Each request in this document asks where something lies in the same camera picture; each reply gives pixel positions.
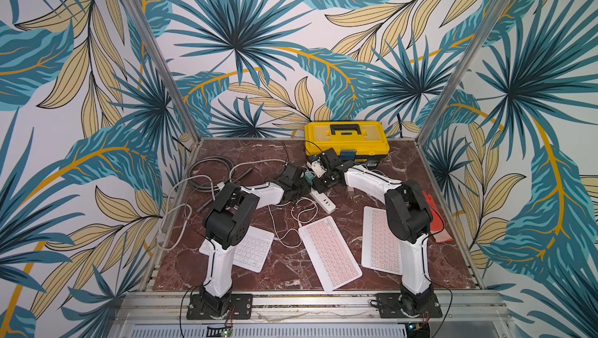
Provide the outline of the teal USB charger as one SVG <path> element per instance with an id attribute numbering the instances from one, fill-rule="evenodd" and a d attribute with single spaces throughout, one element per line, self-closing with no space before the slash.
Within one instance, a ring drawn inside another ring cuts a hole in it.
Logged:
<path id="1" fill-rule="evenodd" d="M 315 178 L 315 175 L 312 172 L 306 171 L 305 172 L 305 179 L 308 182 L 308 184 L 312 184 L 313 180 Z"/>

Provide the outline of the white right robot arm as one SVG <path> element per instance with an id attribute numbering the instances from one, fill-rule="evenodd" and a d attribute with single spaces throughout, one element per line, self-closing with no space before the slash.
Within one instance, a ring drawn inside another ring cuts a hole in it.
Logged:
<path id="1" fill-rule="evenodd" d="M 308 157 L 316 175 L 312 186 L 326 193 L 336 185 L 355 188 L 383 202 L 389 230 L 399 240 L 403 275 L 400 301 L 391 309 L 419 317 L 437 302 L 428 272 L 428 238 L 433 215 L 420 185 L 402 182 L 369 170 L 353 160 L 341 160 L 333 149 Z"/>

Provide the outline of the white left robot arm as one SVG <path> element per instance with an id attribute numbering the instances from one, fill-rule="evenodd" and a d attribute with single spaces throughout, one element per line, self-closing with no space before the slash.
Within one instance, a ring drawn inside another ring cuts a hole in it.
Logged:
<path id="1" fill-rule="evenodd" d="M 274 182 L 246 187 L 229 181 L 216 195 L 203 220 L 205 237 L 213 249 L 206 280 L 199 289 L 202 306 L 212 316 L 222 316 L 229 310 L 236 246 L 247 235 L 255 211 L 299 201 L 310 191 L 306 171 L 304 167 L 286 164 Z"/>

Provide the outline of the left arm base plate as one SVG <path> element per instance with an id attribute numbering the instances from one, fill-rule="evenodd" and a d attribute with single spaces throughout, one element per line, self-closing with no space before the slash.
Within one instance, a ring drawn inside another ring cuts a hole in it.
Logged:
<path id="1" fill-rule="evenodd" d="M 190 297 L 185 318 L 249 320 L 252 303 L 252 294 L 226 294 L 222 298 L 215 298 L 211 294 L 195 294 Z"/>

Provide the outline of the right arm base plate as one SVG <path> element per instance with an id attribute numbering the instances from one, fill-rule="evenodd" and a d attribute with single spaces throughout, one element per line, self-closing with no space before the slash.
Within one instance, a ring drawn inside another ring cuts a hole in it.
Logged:
<path id="1" fill-rule="evenodd" d="M 427 319 L 443 316 L 435 294 L 379 293 L 372 305 L 378 310 L 381 319 Z"/>

